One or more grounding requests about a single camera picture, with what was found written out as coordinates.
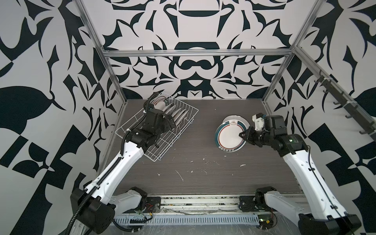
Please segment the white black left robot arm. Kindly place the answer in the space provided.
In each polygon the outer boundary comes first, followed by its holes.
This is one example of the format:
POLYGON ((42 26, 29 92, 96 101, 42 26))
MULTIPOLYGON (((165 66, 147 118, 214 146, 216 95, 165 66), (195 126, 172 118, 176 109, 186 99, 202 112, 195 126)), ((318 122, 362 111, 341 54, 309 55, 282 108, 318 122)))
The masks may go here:
POLYGON ((128 210, 142 211, 146 204, 147 193, 137 187, 126 193, 114 196, 114 192, 132 168, 132 166, 148 150, 160 148, 160 138, 163 134, 175 129, 179 118, 172 115, 167 104, 158 107, 157 100, 160 92, 154 92, 143 105, 143 115, 128 129, 121 140, 121 146, 116 157, 103 172, 85 189, 76 189, 70 196, 73 216, 70 219, 65 234, 71 234, 75 222, 84 224, 86 234, 103 233, 111 224, 118 226, 115 217, 128 210))

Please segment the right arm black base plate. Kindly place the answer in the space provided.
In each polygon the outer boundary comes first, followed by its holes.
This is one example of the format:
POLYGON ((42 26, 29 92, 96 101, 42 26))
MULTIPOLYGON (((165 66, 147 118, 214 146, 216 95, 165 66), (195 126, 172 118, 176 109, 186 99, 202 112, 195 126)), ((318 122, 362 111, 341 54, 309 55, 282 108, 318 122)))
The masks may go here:
POLYGON ((254 196, 240 196, 239 197, 239 209, 242 212, 264 212, 265 209, 256 202, 254 196))

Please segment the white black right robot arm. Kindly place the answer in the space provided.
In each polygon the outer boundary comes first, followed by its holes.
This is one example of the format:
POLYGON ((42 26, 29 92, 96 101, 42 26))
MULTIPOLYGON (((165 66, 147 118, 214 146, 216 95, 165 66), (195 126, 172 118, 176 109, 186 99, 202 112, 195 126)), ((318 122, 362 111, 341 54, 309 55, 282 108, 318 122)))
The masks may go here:
POLYGON ((275 210, 294 223, 302 235, 353 235, 361 227, 355 214, 347 213, 314 164, 308 146, 298 134, 289 134, 284 118, 262 113, 252 117, 254 126, 239 136, 247 143, 270 146, 287 163, 309 205, 305 209, 274 187, 259 188, 254 205, 275 210))

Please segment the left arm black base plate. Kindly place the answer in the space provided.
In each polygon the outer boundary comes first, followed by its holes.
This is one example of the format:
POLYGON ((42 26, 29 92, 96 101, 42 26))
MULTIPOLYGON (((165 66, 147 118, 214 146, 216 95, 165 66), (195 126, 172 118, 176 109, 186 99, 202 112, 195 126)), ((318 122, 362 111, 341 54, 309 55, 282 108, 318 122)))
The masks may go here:
POLYGON ((145 213, 156 213, 161 208, 161 197, 152 196, 146 199, 146 204, 142 210, 145 213))

